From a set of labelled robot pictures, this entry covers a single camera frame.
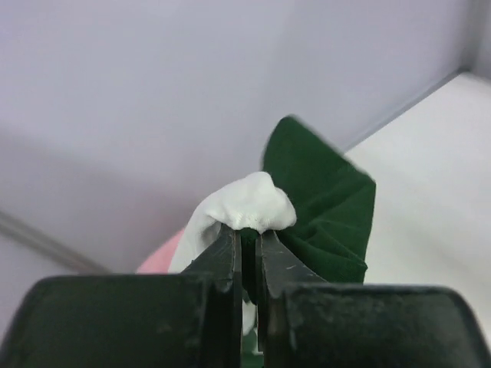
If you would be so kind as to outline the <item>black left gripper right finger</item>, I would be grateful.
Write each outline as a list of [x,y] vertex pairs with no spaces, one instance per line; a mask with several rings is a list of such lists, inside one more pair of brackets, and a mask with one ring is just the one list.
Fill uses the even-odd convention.
[[259,348],[267,367],[488,367],[474,313],[455,291],[331,284],[272,232],[255,243]]

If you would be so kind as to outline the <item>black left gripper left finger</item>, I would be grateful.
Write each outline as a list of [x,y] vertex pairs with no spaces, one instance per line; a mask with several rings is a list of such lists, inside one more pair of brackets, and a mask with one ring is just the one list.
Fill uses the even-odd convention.
[[242,249],[218,239],[179,274],[37,282],[1,345],[3,367],[238,367]]

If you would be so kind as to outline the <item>white and green t-shirt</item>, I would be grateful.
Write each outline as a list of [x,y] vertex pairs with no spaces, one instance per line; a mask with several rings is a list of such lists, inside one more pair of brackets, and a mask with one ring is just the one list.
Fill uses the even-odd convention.
[[265,147],[262,168],[209,195],[184,228],[167,274],[189,267],[219,237],[242,249],[242,345],[238,367],[267,367],[259,348],[255,243],[266,232],[331,284],[363,284],[376,185],[293,116]]

